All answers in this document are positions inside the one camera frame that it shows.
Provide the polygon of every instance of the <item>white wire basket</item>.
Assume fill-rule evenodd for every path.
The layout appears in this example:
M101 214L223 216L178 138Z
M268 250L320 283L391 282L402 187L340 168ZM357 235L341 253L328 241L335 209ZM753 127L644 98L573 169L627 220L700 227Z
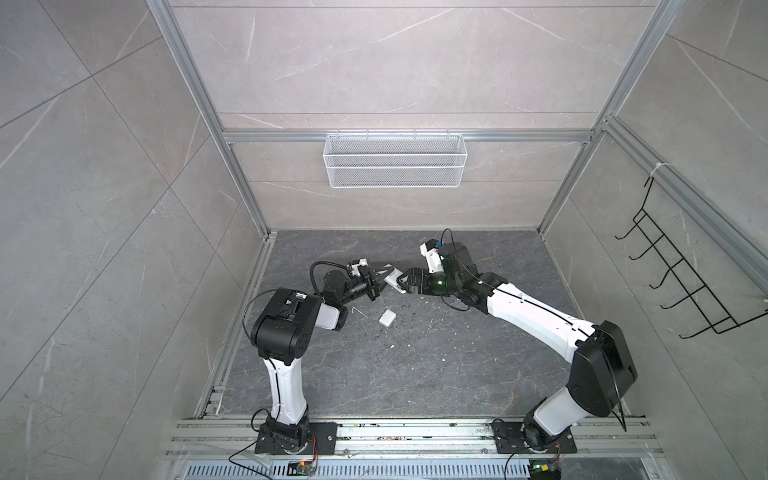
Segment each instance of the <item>white wire basket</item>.
M460 134L331 134L323 160L333 188L458 187L467 147Z

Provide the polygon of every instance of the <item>black wire hook rack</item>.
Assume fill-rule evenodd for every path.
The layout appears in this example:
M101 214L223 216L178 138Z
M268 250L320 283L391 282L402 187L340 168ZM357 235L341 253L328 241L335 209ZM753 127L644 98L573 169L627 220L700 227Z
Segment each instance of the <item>black wire hook rack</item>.
M650 246L647 249L645 249L645 251L643 253L641 253L640 255L638 255L637 257L630 256L629 257L630 260L639 260L640 258L643 257L643 255L645 255L646 253L650 252L651 250L654 250L656 252L656 254L662 259L662 261L664 262L664 265L667 266L667 272L661 278L661 281L658 283L658 285L648 284L648 286L650 288L654 289L654 290L659 288L659 287L661 287L664 284L664 282L667 280L667 277L671 273L672 276L674 277L674 279L677 280L677 282L683 288L683 291L686 293L686 295L683 298L679 299L677 302L673 303L672 305L669 305L669 306L659 305L659 306L662 309L664 309L664 310L668 310L668 309L674 308L675 306L680 305L685 300L690 299L694 303L696 308L699 310L699 313L701 313L701 315L707 321L708 326L704 327L703 329L701 329L701 330L699 330L699 331L697 331L695 333L692 333L691 335L687 335L687 336L678 335L678 336L681 339L690 339L690 338L695 337L696 335L699 335L701 333L706 332L707 330L712 330L712 331L714 331L717 334L721 334L721 333L728 332L728 331L730 331L732 329L741 327L743 325L746 325L749 322L752 322L752 321L757 320L759 318L762 318L764 316L768 316L768 309L766 309L766 311L761 313L760 315L756 315L756 316L754 316L754 317L752 317L752 318L750 318L748 320L745 320L743 322L739 322L738 320L733 318L733 315L731 315L731 313L723 305L723 303L720 302L720 299L717 298L717 295L715 295L715 293L712 291L711 288L709 288L707 283L704 282L704 279L701 278L701 275L699 275L699 273L696 271L696 269L693 268L693 266L688 262L688 259L680 252L680 250L677 248L677 246L672 242L672 240L667 236L667 234L661 229L661 227L659 227L658 223L656 223L656 220L654 220L653 217L651 217L650 214L645 210L645 204L648 201L648 194L650 193L650 189L653 187L653 185L654 185L654 178L653 177L649 177L645 181L645 184L643 185L643 187L647 187L647 190L645 192L645 198L643 199L643 205L640 207L640 209L637 211L637 213L634 215L634 217L632 217L632 223L634 225L632 226L631 229L629 229L628 232L626 232L625 235L623 235L622 237L615 237L615 238L616 238L616 240L623 240L623 239L627 238L627 236L630 233L632 233L633 230L640 231L643 234L643 236L645 237L645 239L648 240L648 243L650 244ZM640 225L640 222L643 221L643 220L650 221L653 224L653 226L656 228L656 230L658 230L660 232L660 236L656 240L652 240L651 237L648 235L648 232L646 230L644 230L643 227ZM667 241L666 243L671 245L671 247L674 250L674 252L676 252L677 255L680 257L680 259L678 261L676 261L674 263L671 263L659 251L658 244L659 244L660 241L662 241L662 239L666 239L666 241ZM697 287L695 290L689 290L688 286L686 286L685 283L683 283L683 280L680 278L680 276L677 274L677 272L675 272L675 268L678 267L678 266L681 266L681 265L687 266L688 269L691 272L693 272L693 274L699 280L700 286ZM699 302L696 300L696 297L694 295L696 295L697 293L708 293L709 295L711 295L711 297L717 302L717 304L720 306L720 308L723 309L723 311L725 312L725 317L720 319L720 320L717 320L717 321L711 320L710 317L703 311L703 309L701 308L701 305L699 304Z

